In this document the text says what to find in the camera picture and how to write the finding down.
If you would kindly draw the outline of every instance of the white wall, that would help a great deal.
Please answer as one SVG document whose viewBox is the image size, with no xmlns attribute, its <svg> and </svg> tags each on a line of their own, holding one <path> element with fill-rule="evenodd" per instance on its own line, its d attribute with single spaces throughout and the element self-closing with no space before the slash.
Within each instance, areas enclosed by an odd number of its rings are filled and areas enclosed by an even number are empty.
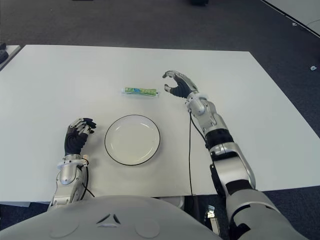
<svg viewBox="0 0 320 240">
<path fill-rule="evenodd" d="M 266 0 L 304 25 L 320 19 L 320 0 Z M 308 27 L 320 34 L 320 21 Z"/>
</svg>

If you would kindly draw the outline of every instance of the wire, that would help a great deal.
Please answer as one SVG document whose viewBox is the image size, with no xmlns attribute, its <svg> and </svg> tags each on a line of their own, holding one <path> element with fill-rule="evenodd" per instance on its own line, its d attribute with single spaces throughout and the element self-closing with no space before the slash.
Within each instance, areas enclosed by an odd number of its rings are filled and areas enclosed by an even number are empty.
<svg viewBox="0 0 320 240">
<path fill-rule="evenodd" d="M 86 171 L 86 180 L 85 180 L 85 186 L 84 186 L 84 191 L 83 191 L 83 194 L 80 198 L 80 200 L 84 199 L 84 196 L 86 194 L 86 191 L 88 189 L 88 183 L 89 183 L 89 171 L 88 171 L 88 167 L 86 166 L 85 167 L 85 171 Z"/>
<path fill-rule="evenodd" d="M 195 127 L 195 129 L 196 129 L 196 130 L 198 131 L 198 133 L 201 135 L 203 141 L 206 142 L 206 139 L 205 139 L 204 135 L 200 132 L 200 130 L 199 130 L 199 129 L 197 128 L 197 126 L 195 125 L 195 122 L 194 122 L 194 120 L 193 120 L 193 118 L 192 118 L 191 112 L 190 112 L 190 120 L 191 120 L 193 126 Z"/>
<path fill-rule="evenodd" d="M 189 181 L 190 181 L 190 190 L 191 190 L 191 196 L 192 196 L 192 207 L 191 209 L 194 208 L 195 200 L 194 200 L 194 193 L 192 191 L 192 183 L 191 183 L 191 168 L 190 168 L 190 153 L 191 153 L 191 122 L 192 117 L 191 117 L 191 112 L 190 112 L 190 122 L 189 122 Z"/>
<path fill-rule="evenodd" d="M 320 21 L 320 19 L 317 19 L 317 20 L 311 21 L 311 22 L 309 22 L 306 26 L 308 26 L 308 25 L 310 25 L 310 24 L 313 24 L 313 23 L 315 23 L 315 22 L 319 22 L 319 21 Z"/>
<path fill-rule="evenodd" d="M 86 188 L 86 190 L 91 194 L 91 196 L 92 197 L 96 197 L 88 188 Z"/>
</svg>

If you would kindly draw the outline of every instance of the plate rim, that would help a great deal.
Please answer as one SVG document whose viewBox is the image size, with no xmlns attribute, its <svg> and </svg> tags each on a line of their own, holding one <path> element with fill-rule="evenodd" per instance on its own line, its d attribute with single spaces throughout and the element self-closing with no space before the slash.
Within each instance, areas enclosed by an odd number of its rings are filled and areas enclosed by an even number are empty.
<svg viewBox="0 0 320 240">
<path fill-rule="evenodd" d="M 158 130 L 158 134 L 159 134 L 159 143 L 158 143 L 158 146 L 156 147 L 155 152 L 154 152 L 154 153 L 152 154 L 152 156 L 150 156 L 147 160 L 145 160 L 145 161 L 143 161 L 143 162 L 140 162 L 140 163 L 138 163 L 138 164 L 125 164 L 125 163 L 122 163 L 122 162 L 119 162 L 119 161 L 115 160 L 115 159 L 110 155 L 110 153 L 108 152 L 108 149 L 107 149 L 107 146 L 106 146 L 107 134 L 108 134 L 110 128 L 112 127 L 112 125 L 115 124 L 115 122 L 119 121 L 120 119 L 123 119 L 123 118 L 125 118 L 125 117 L 129 117 L 129 116 L 140 116 L 140 117 L 144 117 L 144 118 L 146 118 L 146 119 L 149 119 L 149 120 L 155 125 L 156 129 Z M 161 142 L 161 135 L 160 135 L 160 131 L 159 131 L 159 128 L 158 128 L 157 124 L 156 124 L 154 121 L 152 121 L 149 117 L 143 116 L 143 115 L 140 115 L 140 114 L 129 114 L 129 115 L 125 115 L 125 116 L 119 117 L 117 120 L 115 120 L 115 121 L 109 126 L 108 130 L 106 131 L 106 133 L 105 133 L 105 135 L 104 135 L 104 148 L 105 148 L 107 154 L 109 155 L 109 157 L 112 158 L 112 160 L 114 160 L 114 161 L 117 162 L 118 164 L 125 165 L 125 166 L 137 166 L 137 165 L 144 164 L 145 162 L 149 161 L 149 160 L 156 154 L 156 152 L 158 151 L 159 146 L 160 146 L 160 142 Z"/>
</svg>

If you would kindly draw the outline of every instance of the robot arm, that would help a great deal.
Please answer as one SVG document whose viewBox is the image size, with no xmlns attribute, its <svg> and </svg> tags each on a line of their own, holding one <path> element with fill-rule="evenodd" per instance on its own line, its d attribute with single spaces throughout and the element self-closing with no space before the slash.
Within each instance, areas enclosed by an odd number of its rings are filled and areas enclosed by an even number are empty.
<svg viewBox="0 0 320 240">
<path fill-rule="evenodd" d="M 211 177 L 219 196 L 226 200 L 231 239 L 305 240 L 270 199 L 256 190 L 256 180 L 239 146 L 234 142 L 215 105 L 198 92 L 196 85 L 177 71 L 167 71 L 177 87 L 164 90 L 186 99 L 186 108 L 196 119 L 205 138 L 212 164 Z"/>
<path fill-rule="evenodd" d="M 49 210 L 82 200 L 88 186 L 88 156 L 80 155 L 88 135 L 94 133 L 96 124 L 90 118 L 79 118 L 67 129 L 64 140 L 64 158 L 58 164 L 56 191 Z"/>
</svg>

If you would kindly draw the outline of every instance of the floor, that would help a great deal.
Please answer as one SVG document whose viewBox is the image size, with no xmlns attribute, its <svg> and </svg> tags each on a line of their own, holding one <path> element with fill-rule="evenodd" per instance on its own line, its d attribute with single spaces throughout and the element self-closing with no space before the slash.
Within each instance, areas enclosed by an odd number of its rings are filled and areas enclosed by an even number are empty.
<svg viewBox="0 0 320 240">
<path fill-rule="evenodd" d="M 8 45 L 250 51 L 320 136 L 320 39 L 260 0 L 1 0 L 0 13 L 0 41 Z M 319 239 L 319 186 L 266 194 L 300 233 Z M 207 203 L 220 207 L 228 239 L 223 203 L 199 197 L 201 218 Z M 1 205 L 0 229 L 45 210 Z"/>
</svg>

